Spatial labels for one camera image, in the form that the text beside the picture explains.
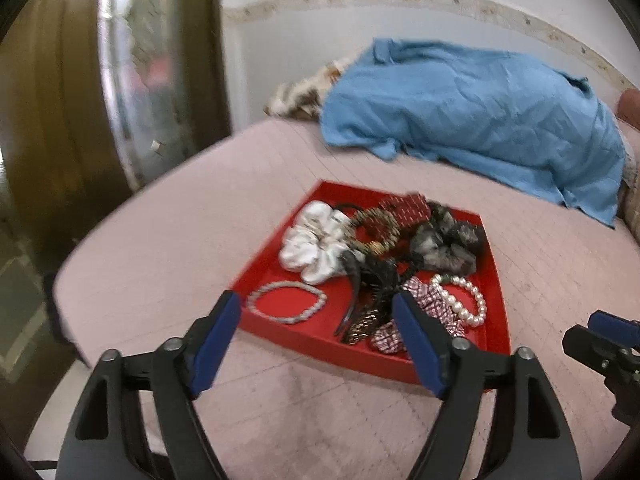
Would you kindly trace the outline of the red plaid scrunchie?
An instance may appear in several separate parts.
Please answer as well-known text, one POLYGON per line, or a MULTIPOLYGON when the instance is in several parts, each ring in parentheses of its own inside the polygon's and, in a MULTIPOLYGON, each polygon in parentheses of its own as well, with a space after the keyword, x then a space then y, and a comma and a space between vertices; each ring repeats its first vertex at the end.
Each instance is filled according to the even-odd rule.
MULTIPOLYGON (((410 278, 401 289, 413 296, 423 312, 431 318, 437 318, 450 336, 465 336, 462 321, 452 312, 434 285, 422 282, 420 278, 410 278)), ((370 346, 383 354, 396 354, 406 350, 394 320, 390 320, 374 332, 370 338, 370 346)))

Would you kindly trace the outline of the grey black organza scrunchie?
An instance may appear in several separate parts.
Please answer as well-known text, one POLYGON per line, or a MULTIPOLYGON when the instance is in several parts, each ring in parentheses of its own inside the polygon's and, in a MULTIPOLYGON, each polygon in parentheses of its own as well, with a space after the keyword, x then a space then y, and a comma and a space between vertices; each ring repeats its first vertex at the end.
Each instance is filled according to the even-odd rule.
POLYGON ((449 207, 428 202, 431 217, 416 229, 410 240, 411 263, 422 271, 457 275, 474 274, 487 240, 480 224, 454 218, 449 207))

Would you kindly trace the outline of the black hair claw clip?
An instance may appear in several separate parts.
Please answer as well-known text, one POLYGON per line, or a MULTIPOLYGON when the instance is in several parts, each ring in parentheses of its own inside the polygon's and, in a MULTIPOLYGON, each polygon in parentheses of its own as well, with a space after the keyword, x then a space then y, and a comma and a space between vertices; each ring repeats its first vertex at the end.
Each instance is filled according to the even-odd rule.
POLYGON ((400 261, 372 256, 359 259, 349 250, 341 254, 340 261, 352 286, 352 299, 334 336, 351 346, 371 338, 378 328, 390 322, 393 296, 419 270, 409 257, 400 261))

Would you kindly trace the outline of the white cherry print scrunchie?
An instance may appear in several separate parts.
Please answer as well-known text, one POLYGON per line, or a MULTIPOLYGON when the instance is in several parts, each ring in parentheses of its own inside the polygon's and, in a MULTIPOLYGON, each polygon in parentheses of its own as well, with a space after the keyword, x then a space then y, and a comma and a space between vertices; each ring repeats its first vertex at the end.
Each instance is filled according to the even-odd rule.
POLYGON ((359 278, 360 261, 346 240, 349 221, 325 202, 306 203, 282 236, 280 266, 311 286, 342 275, 359 278))

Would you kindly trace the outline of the striped beige pillow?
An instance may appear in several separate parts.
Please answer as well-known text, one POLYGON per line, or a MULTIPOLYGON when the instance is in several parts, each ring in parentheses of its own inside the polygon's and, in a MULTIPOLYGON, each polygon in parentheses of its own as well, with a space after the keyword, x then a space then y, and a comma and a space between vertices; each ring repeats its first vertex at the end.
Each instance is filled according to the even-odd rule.
POLYGON ((639 130, 632 125, 618 121, 620 135, 625 148, 623 180, 618 192, 618 216, 624 220, 626 227, 638 242, 640 240, 639 219, 639 130))

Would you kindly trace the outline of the pink quilted mattress cover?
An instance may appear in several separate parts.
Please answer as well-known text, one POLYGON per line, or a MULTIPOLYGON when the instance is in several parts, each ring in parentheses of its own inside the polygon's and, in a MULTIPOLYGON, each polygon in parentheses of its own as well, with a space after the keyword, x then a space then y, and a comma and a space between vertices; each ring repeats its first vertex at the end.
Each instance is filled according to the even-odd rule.
MULTIPOLYGON (((439 162, 332 150, 306 122, 266 120, 235 133, 111 214, 55 281, 70 338, 94 362, 109 348, 147 352, 183 334, 320 180, 419 192, 480 215, 512 344, 540 359, 582 474, 593 478, 627 429, 601 376, 566 356, 562 338, 595 310, 638 316, 631 232, 439 162)), ((237 332, 196 408, 233 479, 403 479, 439 404, 416 385, 237 332)))

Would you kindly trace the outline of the red dotted scrunchie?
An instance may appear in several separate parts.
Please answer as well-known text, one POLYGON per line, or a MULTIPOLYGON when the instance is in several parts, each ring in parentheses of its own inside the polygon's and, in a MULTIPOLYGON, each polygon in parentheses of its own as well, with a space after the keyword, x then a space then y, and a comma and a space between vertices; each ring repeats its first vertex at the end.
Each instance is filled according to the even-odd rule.
POLYGON ((431 218, 431 208, 420 193, 387 196, 378 206, 395 218, 401 231, 410 230, 431 218))

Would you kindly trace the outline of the blue cloth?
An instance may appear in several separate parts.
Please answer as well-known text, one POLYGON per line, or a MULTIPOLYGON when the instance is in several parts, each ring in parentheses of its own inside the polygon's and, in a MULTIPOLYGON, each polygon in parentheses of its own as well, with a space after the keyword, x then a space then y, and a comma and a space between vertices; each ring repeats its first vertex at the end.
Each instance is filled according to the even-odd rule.
POLYGON ((326 144, 443 159, 612 226, 625 148, 585 78, 530 55, 375 39, 322 105, 326 144))

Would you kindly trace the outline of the wooden door with glass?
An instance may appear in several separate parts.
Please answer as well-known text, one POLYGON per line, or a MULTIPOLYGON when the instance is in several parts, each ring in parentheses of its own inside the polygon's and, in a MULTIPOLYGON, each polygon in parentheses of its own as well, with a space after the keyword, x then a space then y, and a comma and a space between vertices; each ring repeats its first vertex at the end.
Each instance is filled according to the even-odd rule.
POLYGON ((38 266, 230 132, 221 0, 1 0, 1 227, 38 266))

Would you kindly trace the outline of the floral patterned blanket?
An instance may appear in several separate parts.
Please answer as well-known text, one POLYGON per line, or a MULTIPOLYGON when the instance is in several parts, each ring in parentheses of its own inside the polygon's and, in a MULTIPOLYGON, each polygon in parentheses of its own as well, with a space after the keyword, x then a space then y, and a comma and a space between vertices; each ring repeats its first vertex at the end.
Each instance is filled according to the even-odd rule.
POLYGON ((269 117, 318 122, 322 106, 341 76, 354 64, 363 49, 322 65, 313 75, 280 84, 264 106, 269 117))

